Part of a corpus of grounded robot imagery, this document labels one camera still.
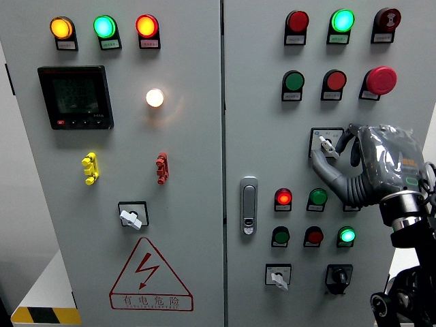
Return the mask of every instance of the lightning bolt symbol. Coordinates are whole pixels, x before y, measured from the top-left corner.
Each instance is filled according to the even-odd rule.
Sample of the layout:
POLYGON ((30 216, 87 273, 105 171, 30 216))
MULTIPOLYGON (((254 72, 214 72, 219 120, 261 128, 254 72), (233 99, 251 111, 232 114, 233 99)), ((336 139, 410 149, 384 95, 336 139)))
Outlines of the lightning bolt symbol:
POLYGON ((150 279, 151 276, 153 276, 154 273, 156 273, 156 270, 159 268, 159 266, 153 266, 144 268, 145 263, 150 259, 151 253, 147 252, 147 254, 144 256, 144 259, 142 259, 140 265, 137 267, 135 273, 141 273, 142 271, 152 270, 151 274, 147 277, 147 279, 144 281, 144 283, 141 283, 139 285, 139 290, 146 287, 146 282, 150 279))

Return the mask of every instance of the yellow indicator light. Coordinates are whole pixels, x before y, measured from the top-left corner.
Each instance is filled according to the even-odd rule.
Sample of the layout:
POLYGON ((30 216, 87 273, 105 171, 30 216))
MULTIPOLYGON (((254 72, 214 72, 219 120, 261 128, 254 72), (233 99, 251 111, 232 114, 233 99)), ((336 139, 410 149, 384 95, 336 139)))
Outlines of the yellow indicator light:
POLYGON ((157 33, 159 25, 151 15, 142 15, 136 20, 136 30, 142 37, 152 37, 157 33))
POLYGON ((147 92, 147 95, 145 96, 145 100, 147 103, 152 107, 159 107, 164 102, 164 94, 159 89, 151 89, 149 92, 147 92))
POLYGON ((66 17, 56 17, 50 23, 50 30, 54 37, 65 40, 73 34, 73 25, 66 17))

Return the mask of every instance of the triangular warning sign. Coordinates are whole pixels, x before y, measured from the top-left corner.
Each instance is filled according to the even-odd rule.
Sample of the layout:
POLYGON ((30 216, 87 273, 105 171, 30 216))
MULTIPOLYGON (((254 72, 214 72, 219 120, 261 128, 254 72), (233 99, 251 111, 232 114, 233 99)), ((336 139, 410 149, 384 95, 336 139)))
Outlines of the triangular warning sign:
POLYGON ((193 311, 193 296, 147 237, 139 239, 109 293, 120 310, 193 311))

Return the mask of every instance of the red indicator light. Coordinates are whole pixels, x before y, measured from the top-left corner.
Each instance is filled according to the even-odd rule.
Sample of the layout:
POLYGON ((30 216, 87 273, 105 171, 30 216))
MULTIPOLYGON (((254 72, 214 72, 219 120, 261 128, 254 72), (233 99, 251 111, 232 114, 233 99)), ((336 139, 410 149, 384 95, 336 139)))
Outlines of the red indicator light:
POLYGON ((312 244, 321 243, 323 239, 324 235, 321 232, 312 232, 307 238, 307 240, 312 244))
POLYGON ((288 27, 294 32, 304 31, 309 25, 309 16, 305 12, 291 12, 287 19, 288 27))
POLYGON ((334 72, 327 78, 327 86, 333 91, 342 89, 346 82, 347 77, 343 72, 334 72))
POLYGON ((282 206, 285 206, 292 201, 292 193, 289 189, 279 189, 275 192, 275 199, 282 206))
POLYGON ((388 66, 380 66, 370 71, 367 88, 373 94, 383 95, 391 92, 396 85, 396 72, 388 66))
POLYGON ((385 32, 393 32, 401 22, 401 14, 397 9, 384 8, 375 16, 377 26, 385 32))
POLYGON ((136 30, 142 37, 153 37, 158 29, 159 23, 151 15, 142 15, 136 20, 136 30))

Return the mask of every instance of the white switch handle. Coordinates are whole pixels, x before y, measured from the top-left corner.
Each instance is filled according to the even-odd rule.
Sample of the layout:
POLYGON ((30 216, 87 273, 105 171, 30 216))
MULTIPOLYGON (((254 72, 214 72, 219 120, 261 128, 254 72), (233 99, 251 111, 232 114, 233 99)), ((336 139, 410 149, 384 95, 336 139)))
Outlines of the white switch handle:
POLYGON ((287 292, 287 283, 283 280, 281 275, 272 273, 271 279, 280 290, 287 292))
POLYGON ((133 227, 136 230, 139 230, 142 226, 141 220, 138 219, 138 215, 135 213, 128 213, 127 211, 123 210, 121 211, 120 219, 125 225, 133 227))

